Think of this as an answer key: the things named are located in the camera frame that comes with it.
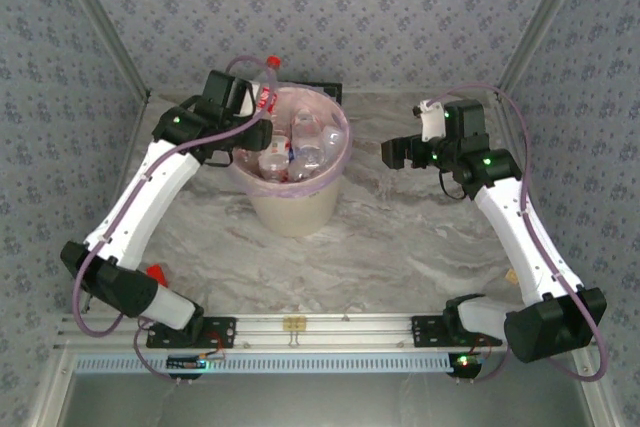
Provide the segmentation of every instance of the floral wallpaper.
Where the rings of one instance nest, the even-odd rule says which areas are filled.
[[[22,425],[70,309],[59,261],[104,215],[140,110],[76,0],[2,0],[0,425]]]
[[[367,89],[497,82],[540,0],[101,0],[144,81],[195,91],[235,55]]]
[[[628,425],[640,425],[640,0],[566,0],[515,89],[541,214],[609,303],[602,327]]]

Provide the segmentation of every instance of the gray marble floor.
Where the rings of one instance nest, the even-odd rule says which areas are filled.
[[[164,263],[170,286],[207,313],[428,312],[473,292],[517,301],[506,254],[477,207],[445,197],[435,171],[392,171],[380,160],[380,142],[420,131],[410,108],[423,98],[344,96],[353,156],[336,213],[318,233],[272,234],[224,169],[203,167],[169,207],[143,266]],[[152,97],[130,174],[171,105]]]

